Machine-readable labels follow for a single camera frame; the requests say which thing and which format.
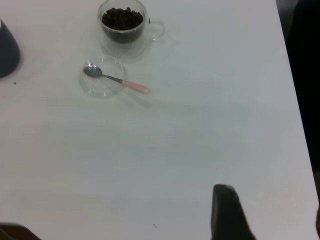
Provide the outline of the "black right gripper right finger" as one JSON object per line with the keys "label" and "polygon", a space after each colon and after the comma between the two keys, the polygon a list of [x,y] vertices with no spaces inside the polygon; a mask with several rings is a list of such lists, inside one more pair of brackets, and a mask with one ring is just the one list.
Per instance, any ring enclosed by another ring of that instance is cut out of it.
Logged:
{"label": "black right gripper right finger", "polygon": [[236,190],[227,184],[216,184],[212,193],[212,240],[254,240]]}

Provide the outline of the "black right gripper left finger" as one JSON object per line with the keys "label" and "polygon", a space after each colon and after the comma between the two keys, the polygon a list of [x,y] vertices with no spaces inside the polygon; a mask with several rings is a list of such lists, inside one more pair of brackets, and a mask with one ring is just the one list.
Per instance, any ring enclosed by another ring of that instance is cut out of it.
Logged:
{"label": "black right gripper left finger", "polygon": [[0,240],[41,240],[27,227],[17,224],[3,222],[0,224]]}

